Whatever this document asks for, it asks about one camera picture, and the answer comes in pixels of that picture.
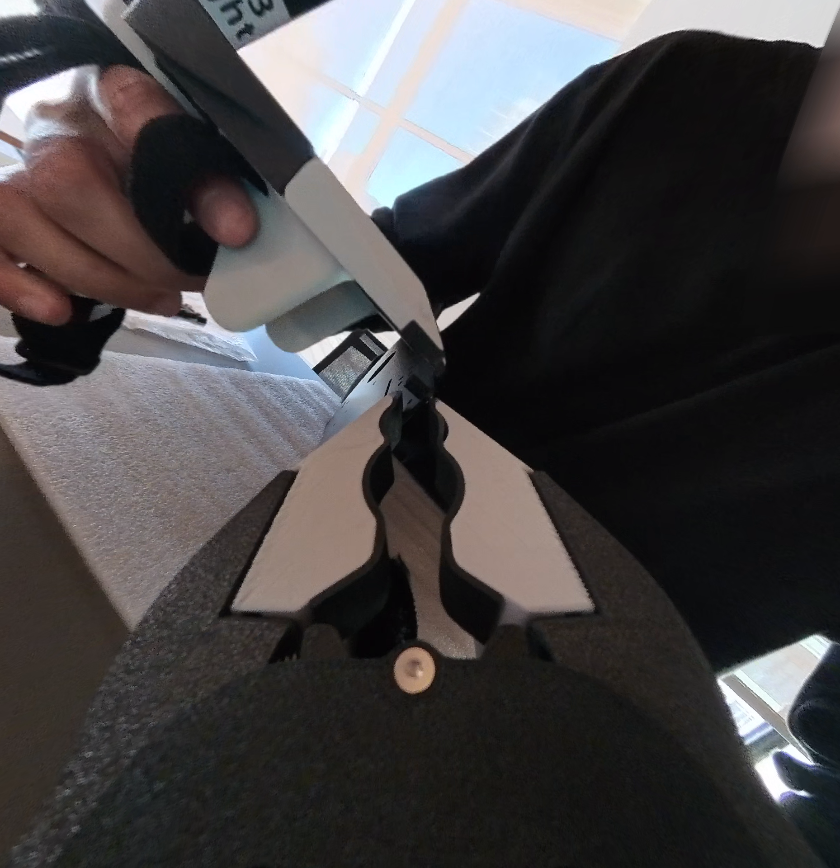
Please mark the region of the person's right hand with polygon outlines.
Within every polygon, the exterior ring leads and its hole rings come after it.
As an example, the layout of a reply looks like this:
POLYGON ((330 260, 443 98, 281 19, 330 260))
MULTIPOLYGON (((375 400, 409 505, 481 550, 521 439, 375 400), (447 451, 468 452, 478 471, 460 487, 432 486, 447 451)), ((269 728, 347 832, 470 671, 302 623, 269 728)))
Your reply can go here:
POLYGON ((0 170, 0 306, 49 326, 81 296, 171 316, 203 277, 184 274, 138 222, 126 197, 145 125, 182 114, 148 73, 84 68, 60 101, 35 104, 22 163, 0 170))

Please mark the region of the window with roller blinds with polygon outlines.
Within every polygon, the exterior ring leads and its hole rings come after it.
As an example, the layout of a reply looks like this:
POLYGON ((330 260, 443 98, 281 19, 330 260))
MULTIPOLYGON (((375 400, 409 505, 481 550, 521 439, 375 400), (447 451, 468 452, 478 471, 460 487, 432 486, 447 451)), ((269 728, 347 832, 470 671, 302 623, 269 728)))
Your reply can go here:
POLYGON ((647 5, 331 2, 241 57, 372 212, 464 166, 613 56, 647 5))

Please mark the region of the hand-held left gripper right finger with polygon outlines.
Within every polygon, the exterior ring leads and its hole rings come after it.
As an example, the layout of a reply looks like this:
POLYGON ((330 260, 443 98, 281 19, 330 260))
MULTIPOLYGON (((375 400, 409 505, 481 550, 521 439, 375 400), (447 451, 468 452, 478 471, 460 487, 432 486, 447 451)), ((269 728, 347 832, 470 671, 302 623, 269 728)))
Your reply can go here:
POLYGON ((460 626, 525 626, 595 604, 532 480, 532 470, 442 401, 436 487, 448 508, 439 587, 460 626))

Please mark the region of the large clear plastic bag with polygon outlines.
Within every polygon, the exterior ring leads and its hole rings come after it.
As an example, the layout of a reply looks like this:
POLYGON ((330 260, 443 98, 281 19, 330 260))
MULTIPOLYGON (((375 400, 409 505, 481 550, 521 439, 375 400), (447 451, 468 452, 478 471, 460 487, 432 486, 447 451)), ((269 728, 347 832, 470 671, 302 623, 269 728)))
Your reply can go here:
POLYGON ((163 318, 128 311, 123 326, 129 331, 145 331, 238 362, 258 360, 244 335, 227 331, 213 321, 201 324, 196 320, 163 318))

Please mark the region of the person's right forearm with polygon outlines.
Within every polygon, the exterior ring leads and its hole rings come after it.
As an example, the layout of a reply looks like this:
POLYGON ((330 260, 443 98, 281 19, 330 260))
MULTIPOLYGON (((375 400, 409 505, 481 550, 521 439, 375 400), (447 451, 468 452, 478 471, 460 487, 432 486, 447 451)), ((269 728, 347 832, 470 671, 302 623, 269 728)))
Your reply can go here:
POLYGON ((819 59, 681 30, 568 83, 468 165, 373 219, 444 331, 566 340, 726 331, 764 289, 784 147, 819 59))

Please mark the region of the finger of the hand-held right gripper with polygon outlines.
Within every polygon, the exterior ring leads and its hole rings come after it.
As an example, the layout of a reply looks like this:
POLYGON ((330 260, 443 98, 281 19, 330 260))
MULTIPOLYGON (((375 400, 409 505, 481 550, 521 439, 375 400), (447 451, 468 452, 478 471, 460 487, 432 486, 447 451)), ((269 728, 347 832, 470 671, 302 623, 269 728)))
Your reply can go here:
POLYGON ((328 166, 309 160, 284 200, 408 347, 441 373, 444 345, 423 283, 328 166))

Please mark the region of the dark grey desk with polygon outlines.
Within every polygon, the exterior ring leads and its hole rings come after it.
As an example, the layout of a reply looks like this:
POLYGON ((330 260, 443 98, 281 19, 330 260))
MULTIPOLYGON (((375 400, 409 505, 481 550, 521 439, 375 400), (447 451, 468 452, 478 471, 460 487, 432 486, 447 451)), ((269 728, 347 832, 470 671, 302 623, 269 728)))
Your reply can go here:
POLYGON ((0 425, 0 866, 131 630, 0 425))

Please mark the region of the black metal plate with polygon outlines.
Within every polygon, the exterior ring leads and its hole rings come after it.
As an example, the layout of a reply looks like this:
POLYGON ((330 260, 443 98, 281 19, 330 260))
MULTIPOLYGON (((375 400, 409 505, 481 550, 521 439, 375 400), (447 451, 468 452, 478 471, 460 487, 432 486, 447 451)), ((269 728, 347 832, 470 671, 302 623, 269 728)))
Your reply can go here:
POLYGON ((384 351, 351 386, 314 453, 326 462, 326 517, 317 524, 334 532, 327 592, 386 573, 381 503, 394 481, 393 460, 402 463, 425 494, 434 493, 432 404, 444 371, 444 349, 417 322, 384 351))

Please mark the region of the white foam sheet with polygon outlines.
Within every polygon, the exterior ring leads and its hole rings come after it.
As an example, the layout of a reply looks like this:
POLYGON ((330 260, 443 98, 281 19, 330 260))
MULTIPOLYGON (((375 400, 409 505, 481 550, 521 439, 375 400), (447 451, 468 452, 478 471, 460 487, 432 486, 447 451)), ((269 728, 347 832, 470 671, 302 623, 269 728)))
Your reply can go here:
POLYGON ((124 353, 68 385, 0 377, 0 425, 130 629, 338 405, 318 381, 124 353))

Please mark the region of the clear window pane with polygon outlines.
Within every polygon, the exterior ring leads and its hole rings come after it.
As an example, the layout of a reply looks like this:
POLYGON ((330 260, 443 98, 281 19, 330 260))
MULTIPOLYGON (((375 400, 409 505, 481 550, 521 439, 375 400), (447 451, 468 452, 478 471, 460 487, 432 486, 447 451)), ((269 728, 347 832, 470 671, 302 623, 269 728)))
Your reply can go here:
POLYGON ((813 635, 719 677, 740 738, 755 761, 788 745, 805 753, 787 717, 830 646, 825 637, 813 635))

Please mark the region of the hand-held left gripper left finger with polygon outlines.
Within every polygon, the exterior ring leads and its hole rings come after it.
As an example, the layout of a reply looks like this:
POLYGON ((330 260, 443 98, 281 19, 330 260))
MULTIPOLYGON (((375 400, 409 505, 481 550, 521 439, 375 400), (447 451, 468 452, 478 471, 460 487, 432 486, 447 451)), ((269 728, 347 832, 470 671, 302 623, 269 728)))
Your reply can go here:
POLYGON ((394 483, 399 392, 385 396, 300 465, 233 596, 233 614, 371 621, 390 594, 381 504, 394 483))

